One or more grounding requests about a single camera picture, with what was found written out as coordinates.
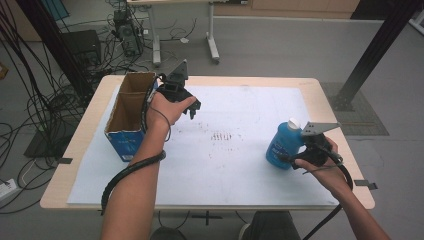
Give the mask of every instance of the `gray floor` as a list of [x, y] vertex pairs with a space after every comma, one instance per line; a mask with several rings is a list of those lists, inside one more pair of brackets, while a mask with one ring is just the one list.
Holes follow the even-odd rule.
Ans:
[[[344, 82], [380, 25], [381, 22], [369, 21], [216, 18], [215, 37], [221, 61], [215, 65], [209, 59], [204, 39], [207, 24], [199, 20], [188, 44], [162, 44], [163, 50], [172, 52], [176, 58], [170, 58], [157, 71], [166, 71], [186, 58], [190, 75], [312, 77], [322, 82]], [[32, 46], [41, 57], [40, 44]], [[1, 61], [12, 66], [3, 48], [0, 53]], [[424, 119], [423, 61], [424, 36], [407, 25], [361, 89], [390, 136], [347, 137], [365, 178], [379, 188], [372, 191], [376, 207], [371, 213], [393, 239], [421, 239], [424, 235], [424, 192], [419, 187], [424, 180], [424, 130], [419, 127]], [[28, 95], [22, 86], [13, 69], [0, 81], [0, 122], [18, 126], [27, 118]], [[34, 131], [28, 127], [18, 135], [7, 164], [1, 169], [2, 179], [16, 178], [28, 161], [22, 153]], [[35, 174], [35, 170], [30, 171], [28, 179]], [[43, 190], [26, 192], [13, 206], [1, 211], [28, 205], [39, 199]], [[189, 217], [180, 230], [187, 239], [237, 239], [243, 222], [236, 213], [211, 214], [223, 219], [213, 219], [206, 226], [205, 220]], [[326, 214], [327, 211], [292, 212], [301, 236]], [[165, 212], [161, 220], [175, 227], [184, 221], [185, 215], [186, 212]], [[252, 212], [240, 215], [247, 221], [252, 218]], [[0, 238], [96, 239], [101, 221], [96, 211], [52, 211], [36, 205], [20, 213], [0, 215]], [[157, 218], [154, 225], [159, 226]], [[355, 237], [342, 212], [313, 239]]]

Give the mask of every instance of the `wrist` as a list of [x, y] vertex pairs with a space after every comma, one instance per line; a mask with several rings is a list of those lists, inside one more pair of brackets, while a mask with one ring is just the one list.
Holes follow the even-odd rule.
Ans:
[[148, 129], [147, 129], [147, 133], [149, 133], [149, 135], [161, 136], [163, 138], [166, 137], [166, 135], [168, 134], [168, 131], [169, 131], [168, 124], [162, 121], [152, 122], [151, 124], [148, 125]]
[[355, 197], [352, 190], [350, 190], [348, 186], [339, 187], [330, 192], [340, 203], [349, 201], [352, 197]]

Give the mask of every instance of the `white bottle cap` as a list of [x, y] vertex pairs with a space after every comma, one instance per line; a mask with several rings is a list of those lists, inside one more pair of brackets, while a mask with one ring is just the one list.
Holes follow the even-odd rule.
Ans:
[[290, 118], [287, 122], [287, 126], [290, 130], [297, 130], [300, 128], [300, 122], [296, 118]]

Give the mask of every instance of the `blue bottle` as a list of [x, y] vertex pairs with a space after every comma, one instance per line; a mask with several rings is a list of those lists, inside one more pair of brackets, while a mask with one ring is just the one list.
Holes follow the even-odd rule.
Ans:
[[299, 148], [304, 145], [301, 132], [299, 121], [294, 118], [281, 123], [266, 151], [265, 156], [268, 162], [279, 168], [289, 169], [291, 164], [280, 161], [278, 156], [288, 157], [299, 152]]

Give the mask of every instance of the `cardboard box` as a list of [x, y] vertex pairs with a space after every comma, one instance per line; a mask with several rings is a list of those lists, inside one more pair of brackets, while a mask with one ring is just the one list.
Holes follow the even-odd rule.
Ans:
[[155, 76], [153, 72], [128, 73], [116, 96], [105, 135], [124, 162], [131, 161], [143, 141], [141, 108]]

